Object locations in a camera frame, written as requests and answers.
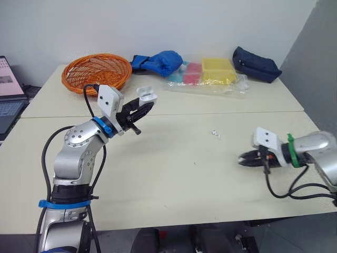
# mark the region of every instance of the orange wicker basket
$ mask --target orange wicker basket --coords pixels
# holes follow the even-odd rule
[[[62,73],[62,83],[68,90],[83,93],[86,84],[107,84],[121,89],[132,73],[130,63],[114,54],[93,54],[69,64]],[[95,96],[93,88],[87,94]]]

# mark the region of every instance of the white table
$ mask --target white table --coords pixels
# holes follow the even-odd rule
[[[46,196],[41,151],[60,127],[89,117],[20,119],[0,147],[2,192],[0,233],[34,233],[39,199]],[[267,190],[262,168],[246,168],[237,157],[249,151],[251,134],[262,126],[284,140],[316,131],[304,112],[149,115],[132,131],[107,145],[107,160],[92,203],[97,229],[181,225],[310,215],[335,211],[330,199],[276,199]],[[211,135],[217,130],[222,138]],[[51,144],[47,167],[62,147]],[[100,165],[97,156],[96,166]],[[285,192],[299,169],[273,169],[271,184]],[[310,168],[300,183],[321,178]],[[301,194],[316,193],[303,189]]]
[[[61,83],[65,65],[59,66],[39,91],[33,102],[22,114],[23,118],[90,116],[83,95],[70,92]],[[122,90],[125,102],[137,97],[136,89],[152,85],[158,102],[151,115],[292,112],[303,108],[280,79],[272,84],[250,80],[251,88],[240,99],[216,95],[199,95],[171,92],[165,88],[165,80],[154,75],[132,75]],[[95,99],[91,104],[95,115],[101,115]]]

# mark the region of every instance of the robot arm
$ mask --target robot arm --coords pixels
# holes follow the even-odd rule
[[[239,164],[249,167],[262,166],[261,148],[267,149],[270,167],[295,168],[308,163],[315,164],[318,174],[331,193],[337,192],[337,143],[335,137],[327,132],[314,132],[294,139],[288,134],[288,143],[283,143],[275,133],[257,128],[252,137],[253,150],[239,157]]]
[[[137,90],[139,98],[123,105],[123,95],[114,87],[99,85],[97,102],[103,117],[70,128],[62,150],[54,163],[53,191],[46,208],[39,252],[88,252],[91,226],[88,214],[95,158],[99,150],[115,135],[128,129],[141,131],[134,123],[145,116],[157,100],[150,86]]]

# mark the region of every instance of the black cable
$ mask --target black cable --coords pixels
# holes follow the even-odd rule
[[[89,101],[88,101],[88,97],[86,95],[86,89],[88,87],[93,87],[97,92],[98,92],[98,85],[97,84],[87,84],[83,87],[83,94],[84,94],[84,100],[85,100],[85,103],[89,109],[89,112],[90,112],[90,115],[91,117],[95,117],[94,113],[93,113],[93,110],[91,109],[91,106],[89,104]],[[105,163],[105,159],[106,159],[106,146],[104,145],[103,146],[103,158],[102,158],[102,163],[101,163],[101,166],[96,174],[96,177],[94,179],[94,182],[92,183],[91,187],[90,187],[90,190],[89,190],[89,193],[88,193],[88,198],[91,197],[91,194],[93,193],[94,191],[94,188],[97,184],[97,181],[101,175],[101,172],[103,170],[103,167],[104,167],[104,163]],[[98,236],[97,236],[97,232],[96,232],[96,228],[95,228],[95,224],[94,224],[94,219],[93,219],[93,215],[92,215],[92,212],[91,212],[91,206],[87,206],[87,210],[88,210],[88,216],[89,216],[89,224],[90,224],[90,227],[91,227],[91,230],[92,230],[92,235],[94,237],[94,240],[95,240],[95,245],[96,245],[96,251],[97,253],[101,253],[101,247],[100,247],[100,242],[98,240]]]
[[[94,182],[93,182],[93,184],[92,184],[91,187],[90,187],[90,191],[89,191],[89,194],[88,194],[89,196],[93,193],[94,187],[95,187],[95,185],[97,184],[98,178],[99,178],[100,175],[101,175],[101,172],[102,172],[103,167],[104,167],[105,159],[106,159],[106,147],[105,147],[105,145],[104,145],[104,146],[103,146],[103,158],[102,158],[102,163],[101,163],[101,166],[100,166],[100,168],[99,168],[99,170],[98,170],[98,172],[97,172],[97,174],[96,174],[96,177],[95,177],[95,179],[94,179]]]
[[[55,138],[55,136],[57,136],[60,132],[70,129],[72,128],[73,125],[69,125],[69,126],[65,126],[63,128],[58,129],[56,132],[54,132],[49,139],[47,140],[46,144],[43,147],[42,150],[42,155],[41,155],[41,164],[42,164],[42,171],[43,171],[43,175],[44,175],[44,180],[46,181],[46,185],[47,185],[47,201],[49,202],[51,200],[51,195],[52,195],[52,187],[51,187],[51,182],[49,180],[49,176],[48,176],[48,171],[47,171],[47,167],[46,167],[46,153],[47,153],[47,149],[49,147],[49,144],[51,143],[51,141]]]
[[[49,181],[49,176],[48,176],[48,171],[47,171],[47,167],[46,167],[46,153],[47,153],[47,149],[49,147],[49,144],[51,143],[51,141],[54,139],[55,136],[57,136],[60,132],[70,129],[73,126],[65,126],[64,128],[60,128],[58,129],[56,132],[54,132],[47,140],[46,144],[43,147],[42,150],[42,155],[41,155],[41,165],[42,165],[42,171],[43,171],[43,175],[44,175],[44,179],[46,181],[46,186],[47,186],[47,198],[46,200],[49,202],[51,200],[51,195],[52,195],[52,187],[51,187],[51,182]],[[37,253],[38,252],[38,242],[39,242],[39,238],[40,238],[40,231],[41,231],[41,226],[42,226],[42,221],[43,221],[43,217],[46,213],[47,208],[43,208],[40,214],[40,218],[38,219],[38,223],[37,223],[37,228],[36,228],[36,233],[35,233],[35,241],[34,241],[34,252]]]
[[[33,251],[35,253],[38,253],[38,242],[39,242],[39,239],[40,239],[40,231],[41,231],[42,221],[43,221],[43,217],[46,213],[46,210],[47,210],[46,207],[42,208],[40,217],[38,219],[36,233],[35,233],[35,240],[34,240],[34,251]]]
[[[93,85],[93,84],[87,84],[87,85],[85,85],[85,86],[83,87],[84,100],[85,100],[86,106],[87,106],[88,109],[89,109],[89,112],[90,112],[91,117],[95,117],[95,115],[94,115],[94,113],[93,113],[93,110],[91,109],[91,106],[90,106],[90,104],[89,104],[88,97],[87,97],[87,95],[86,95],[86,88],[88,88],[88,87],[94,88],[94,85]]]
[[[88,210],[88,216],[89,216],[90,227],[91,227],[91,230],[93,231],[93,237],[94,237],[94,241],[95,241],[95,245],[96,245],[96,251],[97,251],[97,253],[101,253],[100,242],[99,242],[99,240],[98,240],[96,228],[95,228],[95,225],[94,225],[93,214],[92,214],[92,212],[91,212],[91,207],[90,207],[90,205],[87,206],[87,210]]]
[[[295,180],[291,183],[290,187],[289,187],[289,190],[286,194],[284,195],[278,195],[276,194],[271,185],[270,185],[270,181],[269,181],[269,173],[270,173],[270,170],[269,170],[269,163],[268,163],[268,160],[267,159],[264,159],[265,156],[261,156],[262,158],[262,162],[263,162],[263,165],[264,165],[264,174],[265,174],[265,179],[266,179],[266,184],[267,184],[267,187],[268,187],[268,190],[269,192],[276,198],[278,199],[283,199],[283,198],[286,198],[286,197],[291,197],[292,199],[312,199],[312,198],[319,198],[319,197],[327,197],[327,198],[332,198],[334,200],[337,200],[337,197],[334,196],[334,195],[331,195],[331,194],[325,194],[325,193],[320,193],[320,194],[313,194],[313,195],[307,195],[307,196],[293,196],[292,194],[297,192],[298,190],[300,189],[303,189],[305,187],[320,187],[320,188],[323,188],[323,189],[326,189],[328,190],[328,187],[323,185],[323,184],[320,184],[320,183],[307,183],[307,184],[303,184],[301,186],[298,186],[296,188],[293,189],[294,185],[299,181],[299,179],[308,171],[309,169],[309,166],[306,165],[304,170],[295,178]]]

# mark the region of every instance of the laptop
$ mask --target laptop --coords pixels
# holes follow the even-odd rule
[[[6,57],[0,56],[0,141],[28,104],[23,88],[15,78]]]

